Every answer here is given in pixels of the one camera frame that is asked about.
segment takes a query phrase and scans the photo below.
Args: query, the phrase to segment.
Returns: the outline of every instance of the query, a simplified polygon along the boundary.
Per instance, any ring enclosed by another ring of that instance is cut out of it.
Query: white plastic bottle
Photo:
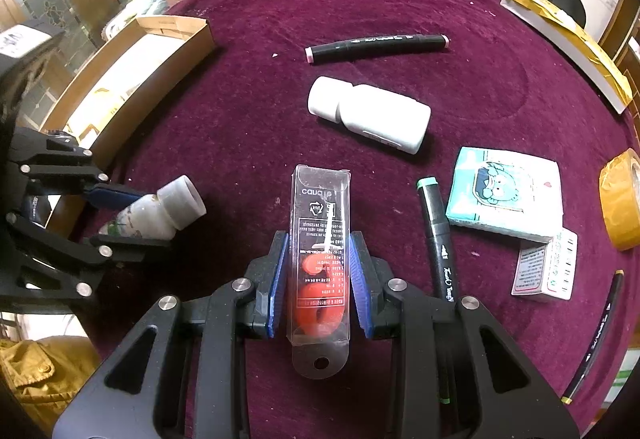
[[[140,197],[98,232],[170,241],[178,229],[186,228],[205,213],[207,209],[200,194],[190,179],[182,175],[158,193]]]
[[[351,131],[404,150],[418,152],[429,125],[431,108],[413,98],[370,85],[319,77],[309,93],[311,114]]]

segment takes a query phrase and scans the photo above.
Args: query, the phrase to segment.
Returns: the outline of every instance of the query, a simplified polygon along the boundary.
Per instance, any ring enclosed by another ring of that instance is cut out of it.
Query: black pen
[[[600,317],[600,323],[598,324],[598,328],[591,339],[591,343],[589,344],[589,348],[587,349],[584,358],[580,362],[580,366],[578,370],[575,371],[574,377],[569,383],[569,386],[564,391],[562,395],[562,402],[565,405],[570,405],[574,395],[578,392],[582,381],[589,374],[591,367],[593,366],[593,362],[600,350],[600,346],[602,342],[604,342],[605,334],[607,333],[607,329],[609,328],[609,322],[611,319],[611,312],[614,310],[616,306],[616,302],[618,300],[618,294],[620,293],[620,288],[622,287],[622,280],[625,276],[625,272],[621,269],[616,271],[616,274],[613,276],[613,280],[611,281],[611,287],[609,288],[609,295],[607,296],[607,301],[605,302],[604,309],[602,310],[602,316]]]
[[[307,47],[305,53],[306,61],[310,64],[324,64],[375,56],[441,51],[447,47],[449,39],[443,34],[392,34],[314,45]]]

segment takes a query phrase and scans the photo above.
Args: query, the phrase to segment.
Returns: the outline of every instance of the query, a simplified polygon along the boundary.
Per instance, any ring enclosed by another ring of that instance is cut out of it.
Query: tissue pack
[[[558,165],[518,152],[463,146],[447,217],[458,226],[549,242],[562,230]]]

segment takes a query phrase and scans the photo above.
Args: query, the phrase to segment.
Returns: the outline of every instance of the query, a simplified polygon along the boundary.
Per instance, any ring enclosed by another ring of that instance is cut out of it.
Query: red earplug
[[[323,291],[333,289],[329,288],[328,285],[336,281],[334,270],[331,268],[332,264],[335,265],[336,263],[339,263],[338,259],[332,253],[314,253],[305,257],[302,261],[302,269],[311,276],[316,276],[322,271],[326,271],[328,281],[306,284],[298,291],[298,298],[328,298],[328,294]],[[340,277],[338,281],[344,283],[344,278]],[[343,315],[344,304],[296,308],[298,326],[307,336],[318,338],[324,338],[332,334],[340,325]]]

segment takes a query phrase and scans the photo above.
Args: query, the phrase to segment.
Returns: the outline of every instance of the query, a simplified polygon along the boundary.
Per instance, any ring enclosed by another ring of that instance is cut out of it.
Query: red tablecloth
[[[351,228],[364,232],[371,254],[388,260],[397,276],[430,292],[415,180],[434,175],[446,198],[461,146],[514,150],[558,162],[564,224],[579,238],[574,294],[548,304],[511,296],[519,242],[454,228],[462,292],[492,311],[560,394],[590,342],[613,272],[625,270],[602,354],[570,407],[584,429],[612,384],[638,314],[638,251],[613,249],[598,196],[601,168],[634,137],[626,116],[612,114],[571,63],[499,3],[185,0],[175,6],[172,13],[208,19],[221,48],[139,132],[122,180],[155,191],[187,174],[208,214],[176,237],[175,263],[104,279],[102,313],[82,319],[101,352],[113,350],[160,296],[210,294],[265,254],[274,232],[289,225],[290,175],[298,163],[350,169]],[[324,66],[305,61],[308,45],[412,32],[446,34],[450,49]],[[430,105],[421,151],[409,156],[308,114],[308,91],[320,75]],[[94,217],[84,231],[110,216]],[[354,329],[343,371],[309,381],[294,372],[284,336],[249,343],[253,436],[382,437],[389,350]]]

